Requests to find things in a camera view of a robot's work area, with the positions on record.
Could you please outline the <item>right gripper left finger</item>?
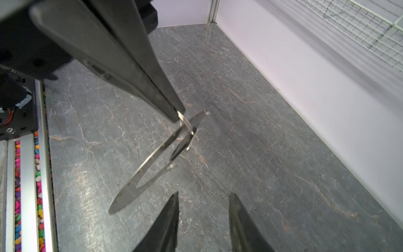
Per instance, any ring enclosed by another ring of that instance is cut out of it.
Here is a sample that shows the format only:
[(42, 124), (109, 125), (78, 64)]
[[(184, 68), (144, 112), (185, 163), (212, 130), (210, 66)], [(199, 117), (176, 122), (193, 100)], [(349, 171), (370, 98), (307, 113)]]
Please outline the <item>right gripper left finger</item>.
[(175, 252), (179, 225), (179, 196), (172, 194), (134, 252)]

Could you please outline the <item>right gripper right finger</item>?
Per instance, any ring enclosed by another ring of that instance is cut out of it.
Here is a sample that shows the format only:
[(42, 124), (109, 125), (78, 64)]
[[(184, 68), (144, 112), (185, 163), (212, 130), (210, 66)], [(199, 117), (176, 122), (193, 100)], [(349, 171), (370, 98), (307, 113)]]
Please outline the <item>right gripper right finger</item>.
[(229, 195), (229, 225), (233, 252), (274, 252), (237, 194)]

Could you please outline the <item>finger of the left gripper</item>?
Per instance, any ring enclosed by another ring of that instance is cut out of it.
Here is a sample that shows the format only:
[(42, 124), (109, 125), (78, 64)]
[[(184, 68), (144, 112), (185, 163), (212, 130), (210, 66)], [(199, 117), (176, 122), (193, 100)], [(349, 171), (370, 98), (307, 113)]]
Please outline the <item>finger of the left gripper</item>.
[(87, 15), (95, 20), (105, 47), (96, 59), (81, 63), (106, 82), (141, 98), (163, 115), (180, 115), (185, 107), (158, 63), (149, 33), (158, 25), (150, 1), (84, 1)]

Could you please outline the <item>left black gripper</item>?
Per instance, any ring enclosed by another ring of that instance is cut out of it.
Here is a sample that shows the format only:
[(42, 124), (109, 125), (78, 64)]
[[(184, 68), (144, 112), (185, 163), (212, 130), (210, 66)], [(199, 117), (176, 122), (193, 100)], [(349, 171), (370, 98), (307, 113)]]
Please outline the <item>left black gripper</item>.
[(151, 1), (1, 1), (1, 65), (45, 79), (75, 59), (177, 122), (179, 97), (149, 40), (157, 26)]

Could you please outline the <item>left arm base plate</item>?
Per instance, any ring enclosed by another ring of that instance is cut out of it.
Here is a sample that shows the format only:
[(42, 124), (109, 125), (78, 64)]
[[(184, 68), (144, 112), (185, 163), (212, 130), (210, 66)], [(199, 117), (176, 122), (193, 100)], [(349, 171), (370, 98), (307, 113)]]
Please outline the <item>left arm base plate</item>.
[(25, 74), (1, 69), (1, 140), (37, 131), (35, 82)]

